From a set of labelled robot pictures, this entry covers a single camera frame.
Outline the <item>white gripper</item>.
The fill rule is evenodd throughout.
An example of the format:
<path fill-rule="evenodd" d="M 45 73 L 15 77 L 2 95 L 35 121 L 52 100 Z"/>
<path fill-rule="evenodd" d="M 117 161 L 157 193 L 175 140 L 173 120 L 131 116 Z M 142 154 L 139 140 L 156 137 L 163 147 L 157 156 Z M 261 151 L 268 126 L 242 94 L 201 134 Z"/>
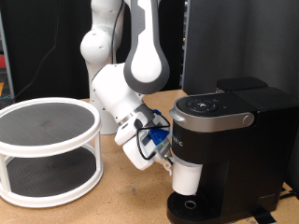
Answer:
<path fill-rule="evenodd" d="M 141 125 L 139 119 L 126 121 L 119 127 L 115 142 L 122 146 L 125 155 L 137 169 L 145 170 L 154 163 L 154 159 L 149 159 L 149 156 L 154 152 L 156 146 L 146 131 L 136 134 Z M 171 175 L 172 163 L 174 162 L 171 149 L 167 150 L 164 156 L 166 159 L 161 159 L 160 164 Z"/>

